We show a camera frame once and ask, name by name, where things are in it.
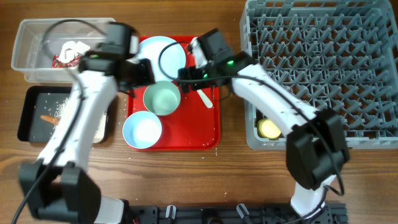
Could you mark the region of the orange carrot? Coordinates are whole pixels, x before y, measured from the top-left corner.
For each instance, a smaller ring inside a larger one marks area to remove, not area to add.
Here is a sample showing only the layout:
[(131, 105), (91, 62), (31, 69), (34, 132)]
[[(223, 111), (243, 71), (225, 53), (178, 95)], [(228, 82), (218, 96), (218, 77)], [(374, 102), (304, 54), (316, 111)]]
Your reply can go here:
[(57, 125), (60, 121), (59, 118), (49, 116), (49, 115), (41, 115), (40, 118), (50, 124)]

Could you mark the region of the white rice pile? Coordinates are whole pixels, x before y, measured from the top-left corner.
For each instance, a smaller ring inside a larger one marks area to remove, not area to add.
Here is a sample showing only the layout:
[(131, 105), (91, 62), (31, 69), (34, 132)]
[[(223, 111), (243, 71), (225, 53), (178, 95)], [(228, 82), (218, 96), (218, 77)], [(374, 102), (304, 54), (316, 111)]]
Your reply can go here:
[[(57, 101), (57, 106), (54, 112), (54, 117), (57, 119), (61, 118), (61, 115), (66, 107), (66, 104), (69, 101), (69, 97), (66, 97), (62, 102)], [(104, 137), (105, 137), (105, 128), (106, 128), (106, 122), (107, 122), (107, 110), (103, 112), (101, 115), (101, 119), (99, 121), (99, 125), (96, 129), (94, 138), (93, 138), (93, 144), (100, 143)]]

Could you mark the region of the light blue bowl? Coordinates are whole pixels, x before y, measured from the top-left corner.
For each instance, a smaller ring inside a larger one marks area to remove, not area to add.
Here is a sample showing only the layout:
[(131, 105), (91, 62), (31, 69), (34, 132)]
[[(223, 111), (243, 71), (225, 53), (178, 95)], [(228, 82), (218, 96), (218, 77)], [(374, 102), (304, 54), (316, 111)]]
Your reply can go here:
[(135, 149), (152, 147), (162, 135), (160, 119), (149, 111), (138, 111), (130, 115), (123, 125), (125, 142)]

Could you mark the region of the yellow plastic cup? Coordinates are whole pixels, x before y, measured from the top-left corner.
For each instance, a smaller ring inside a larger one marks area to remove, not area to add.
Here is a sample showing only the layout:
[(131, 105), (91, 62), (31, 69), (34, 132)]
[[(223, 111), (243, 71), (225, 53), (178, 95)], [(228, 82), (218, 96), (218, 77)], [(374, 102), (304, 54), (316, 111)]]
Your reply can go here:
[(277, 139), (281, 130), (269, 119), (260, 119), (257, 122), (257, 133), (261, 138)]

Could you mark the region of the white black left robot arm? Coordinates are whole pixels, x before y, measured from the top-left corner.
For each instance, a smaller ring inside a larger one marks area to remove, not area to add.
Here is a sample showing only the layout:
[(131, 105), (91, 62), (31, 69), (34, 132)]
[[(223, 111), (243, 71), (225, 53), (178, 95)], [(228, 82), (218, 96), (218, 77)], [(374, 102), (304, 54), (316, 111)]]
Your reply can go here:
[(23, 163), (21, 207), (39, 220), (68, 223), (134, 223), (124, 199), (105, 197), (86, 170), (103, 112), (118, 93), (154, 83), (148, 59), (138, 59), (139, 33), (110, 22), (98, 50), (89, 50), (71, 72), (74, 84), (52, 137), (33, 163)]

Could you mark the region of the white plastic spoon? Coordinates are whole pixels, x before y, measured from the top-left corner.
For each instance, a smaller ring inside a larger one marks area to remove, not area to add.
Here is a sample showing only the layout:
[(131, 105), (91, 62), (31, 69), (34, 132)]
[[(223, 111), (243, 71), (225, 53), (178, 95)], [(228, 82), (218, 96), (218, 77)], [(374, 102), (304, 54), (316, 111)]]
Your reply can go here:
[(203, 104), (207, 107), (207, 108), (212, 108), (213, 107), (213, 103), (212, 101), (207, 97), (207, 95), (202, 91), (202, 90), (197, 90), (197, 93), (199, 95), (199, 97), (201, 98)]

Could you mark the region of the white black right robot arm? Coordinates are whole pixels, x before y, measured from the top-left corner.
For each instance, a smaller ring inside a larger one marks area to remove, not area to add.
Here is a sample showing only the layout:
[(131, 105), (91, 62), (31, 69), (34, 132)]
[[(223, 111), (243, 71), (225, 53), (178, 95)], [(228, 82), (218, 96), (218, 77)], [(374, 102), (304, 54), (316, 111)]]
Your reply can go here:
[(239, 97), (254, 105), (286, 138), (286, 164), (295, 180), (290, 200), (299, 220), (321, 211), (326, 193), (344, 195), (341, 170), (349, 161), (343, 125), (331, 108), (317, 109), (278, 84), (249, 54), (234, 53), (218, 29), (193, 38), (187, 45), (195, 64), (178, 72), (185, 91), (229, 85)]

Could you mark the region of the red snack wrapper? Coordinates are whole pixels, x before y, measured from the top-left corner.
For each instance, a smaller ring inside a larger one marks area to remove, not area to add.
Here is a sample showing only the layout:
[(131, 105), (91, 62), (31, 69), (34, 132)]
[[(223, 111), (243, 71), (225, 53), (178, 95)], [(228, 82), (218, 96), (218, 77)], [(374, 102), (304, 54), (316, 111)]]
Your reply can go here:
[(81, 59), (81, 56), (78, 55), (78, 56), (74, 57), (69, 62), (62, 62), (59, 59), (59, 56), (55, 55), (53, 57), (53, 60), (52, 60), (52, 68), (72, 68), (72, 67), (76, 67), (79, 64), (80, 59)]

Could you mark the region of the green bowl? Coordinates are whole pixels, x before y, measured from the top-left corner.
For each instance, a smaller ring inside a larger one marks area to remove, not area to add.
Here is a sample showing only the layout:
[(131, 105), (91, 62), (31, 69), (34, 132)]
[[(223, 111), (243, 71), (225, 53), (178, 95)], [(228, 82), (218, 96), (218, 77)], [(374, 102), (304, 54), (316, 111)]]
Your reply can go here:
[(179, 107), (181, 93), (178, 86), (174, 83), (159, 81), (146, 88), (143, 102), (147, 111), (158, 116), (167, 116)]

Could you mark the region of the light blue plate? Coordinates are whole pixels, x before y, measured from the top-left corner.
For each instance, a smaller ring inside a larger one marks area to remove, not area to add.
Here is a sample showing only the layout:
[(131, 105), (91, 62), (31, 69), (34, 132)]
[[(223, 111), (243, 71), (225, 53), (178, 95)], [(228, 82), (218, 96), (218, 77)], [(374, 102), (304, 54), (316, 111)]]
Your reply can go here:
[(174, 43), (175, 40), (166, 36), (154, 36), (143, 40), (140, 44), (140, 52), (138, 55), (139, 59), (148, 58), (152, 65), (152, 71), (154, 73), (154, 79), (156, 82), (169, 81), (178, 77), (178, 70), (185, 67), (187, 59), (185, 51), (181, 45), (173, 45), (169, 47), (161, 56), (160, 64), (164, 72), (172, 77), (172, 79), (166, 77), (159, 69), (159, 55), (164, 47)]

